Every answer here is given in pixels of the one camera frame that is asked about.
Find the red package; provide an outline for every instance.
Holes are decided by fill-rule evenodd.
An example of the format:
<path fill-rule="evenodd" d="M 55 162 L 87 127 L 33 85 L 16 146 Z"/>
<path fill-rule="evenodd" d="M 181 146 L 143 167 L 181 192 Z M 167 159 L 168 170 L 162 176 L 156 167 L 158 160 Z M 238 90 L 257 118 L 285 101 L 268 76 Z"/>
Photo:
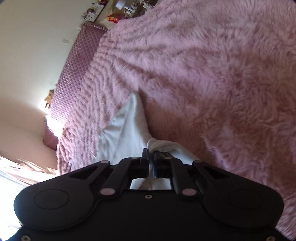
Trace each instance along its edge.
<path fill-rule="evenodd" d="M 117 14 L 117 13 L 113 13 L 110 16 L 107 17 L 107 20 L 109 22 L 114 22 L 114 23 L 118 23 L 119 20 L 124 19 L 125 16 L 122 14 Z"/>

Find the black plastic mount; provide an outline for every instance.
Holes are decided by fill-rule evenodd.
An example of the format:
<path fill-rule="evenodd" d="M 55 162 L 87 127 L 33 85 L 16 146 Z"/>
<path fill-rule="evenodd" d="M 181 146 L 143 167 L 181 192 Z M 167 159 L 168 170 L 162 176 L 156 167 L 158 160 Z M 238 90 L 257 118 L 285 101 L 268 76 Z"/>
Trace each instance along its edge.
<path fill-rule="evenodd" d="M 130 190 L 131 181 L 169 178 L 171 190 Z M 273 189 L 204 162 L 185 165 L 143 150 L 118 165 L 100 161 L 22 190 L 22 228 L 9 240 L 287 240 L 275 226 L 284 208 Z"/>

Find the pink faux fur rug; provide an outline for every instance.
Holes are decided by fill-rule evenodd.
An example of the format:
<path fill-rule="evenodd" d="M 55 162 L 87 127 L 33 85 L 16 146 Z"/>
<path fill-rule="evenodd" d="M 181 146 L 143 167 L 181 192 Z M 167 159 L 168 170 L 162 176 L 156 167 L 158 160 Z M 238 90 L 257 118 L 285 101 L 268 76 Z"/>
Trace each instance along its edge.
<path fill-rule="evenodd" d="M 98 134 L 137 90 L 149 131 L 268 185 L 296 237 L 296 3 L 165 0 L 108 31 L 58 145 L 61 173 L 94 161 Z"/>

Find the bed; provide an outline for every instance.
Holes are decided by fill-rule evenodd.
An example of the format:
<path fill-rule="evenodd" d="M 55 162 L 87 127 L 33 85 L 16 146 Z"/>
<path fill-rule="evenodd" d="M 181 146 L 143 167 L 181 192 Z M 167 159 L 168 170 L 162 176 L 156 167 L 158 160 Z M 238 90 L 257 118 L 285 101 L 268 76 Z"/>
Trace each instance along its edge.
<path fill-rule="evenodd" d="M 57 150 L 58 138 L 76 101 L 83 76 L 99 46 L 106 28 L 93 24 L 82 24 L 60 75 L 50 113 L 46 117 L 44 144 Z"/>
<path fill-rule="evenodd" d="M 154 138 L 278 191 L 277 228 L 296 238 L 295 15 L 292 0 L 164 0 L 119 22 L 56 130 L 60 173 L 96 160 L 99 134 L 137 91 Z"/>

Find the screw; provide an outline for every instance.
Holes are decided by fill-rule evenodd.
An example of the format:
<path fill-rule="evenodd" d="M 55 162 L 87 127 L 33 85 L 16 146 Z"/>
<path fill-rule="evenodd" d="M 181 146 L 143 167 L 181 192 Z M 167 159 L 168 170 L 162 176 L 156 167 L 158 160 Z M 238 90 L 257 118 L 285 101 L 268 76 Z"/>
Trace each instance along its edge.
<path fill-rule="evenodd" d="M 185 188 L 182 190 L 182 194 L 185 196 L 194 196 L 197 191 L 193 188 Z"/>
<path fill-rule="evenodd" d="M 150 194 L 147 194 L 147 195 L 145 195 L 145 198 L 147 198 L 147 199 L 151 199 L 151 198 L 153 198 L 153 196 L 150 195 Z"/>
<path fill-rule="evenodd" d="M 104 196 L 111 196 L 115 193 L 115 190 L 113 188 L 103 188 L 100 193 Z"/>
<path fill-rule="evenodd" d="M 21 241 L 31 241 L 31 238 L 28 235 L 24 235 L 20 239 Z"/>
<path fill-rule="evenodd" d="M 276 238 L 274 236 L 269 236 L 266 241 L 276 241 Z"/>

